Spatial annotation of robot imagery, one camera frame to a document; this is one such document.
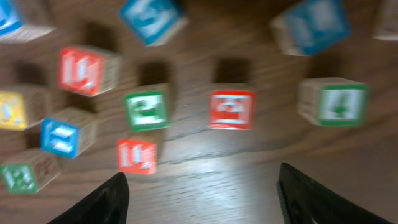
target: toy block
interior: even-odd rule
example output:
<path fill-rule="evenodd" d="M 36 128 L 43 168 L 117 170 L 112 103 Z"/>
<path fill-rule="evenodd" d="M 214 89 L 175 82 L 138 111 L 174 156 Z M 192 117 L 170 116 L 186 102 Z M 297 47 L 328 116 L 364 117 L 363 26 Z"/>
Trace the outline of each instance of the toy block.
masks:
<path fill-rule="evenodd" d="M 67 108 L 45 118 L 42 123 L 41 148 L 66 158 L 76 158 L 96 139 L 97 120 L 93 113 Z"/>
<path fill-rule="evenodd" d="M 374 38 L 398 40 L 398 1 L 383 0 L 376 23 Z"/>
<path fill-rule="evenodd" d="M 167 128 L 172 113 L 169 84 L 136 87 L 124 97 L 127 119 L 132 131 Z"/>
<path fill-rule="evenodd" d="M 310 78 L 300 84 L 298 113 L 319 126 L 363 123 L 368 88 L 344 78 Z"/>
<path fill-rule="evenodd" d="M 54 29 L 42 0 L 0 0 L 0 42 L 24 43 Z"/>
<path fill-rule="evenodd" d="M 23 131 L 39 124 L 51 113 L 50 93 L 36 85 L 0 89 L 0 128 Z"/>
<path fill-rule="evenodd" d="M 251 129 L 256 105 L 252 88 L 243 83 L 214 83 L 212 89 L 209 128 Z"/>
<path fill-rule="evenodd" d="M 315 55 L 349 36 L 341 0 L 306 0 L 270 23 L 279 47 L 287 55 Z"/>
<path fill-rule="evenodd" d="M 119 81 L 121 56 L 91 46 L 70 46 L 61 50 L 61 89 L 96 96 L 115 88 Z"/>
<path fill-rule="evenodd" d="M 118 142 L 119 170 L 151 175 L 156 172 L 157 155 L 163 150 L 164 130 L 131 133 Z"/>
<path fill-rule="evenodd" d="M 29 149 L 0 166 L 10 194 L 35 194 L 60 173 L 56 156 Z"/>
<path fill-rule="evenodd" d="M 174 0 L 131 0 L 120 16 L 147 46 L 165 44 L 188 23 Z"/>

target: wooden table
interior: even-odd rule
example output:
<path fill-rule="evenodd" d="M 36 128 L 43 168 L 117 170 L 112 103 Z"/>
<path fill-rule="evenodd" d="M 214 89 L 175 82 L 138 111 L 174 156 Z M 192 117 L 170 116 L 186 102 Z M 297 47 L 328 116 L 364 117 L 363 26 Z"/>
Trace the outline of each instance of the wooden table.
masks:
<path fill-rule="evenodd" d="M 22 45 L 0 45 L 1 84 L 51 88 L 56 110 L 98 112 L 99 140 L 37 195 L 0 187 L 0 223 L 47 223 L 117 173 L 115 144 L 127 131 L 122 97 L 138 84 L 168 80 L 177 109 L 156 175 L 128 175 L 128 223 L 283 223 L 275 183 L 289 162 L 347 199 L 398 222 L 398 44 L 372 39 L 377 0 L 348 0 L 349 39 L 316 57 L 282 55 L 267 23 L 293 1 L 186 0 L 190 24 L 167 45 L 144 47 L 118 17 L 123 0 L 49 0 L 58 29 Z M 91 44 L 123 57 L 117 89 L 85 98 L 57 88 L 58 53 Z M 296 110 L 306 77 L 367 83 L 360 128 L 319 128 Z M 258 93 L 251 131 L 214 131 L 208 86 L 245 81 Z M 0 160 L 39 145 L 38 127 L 0 131 Z"/>

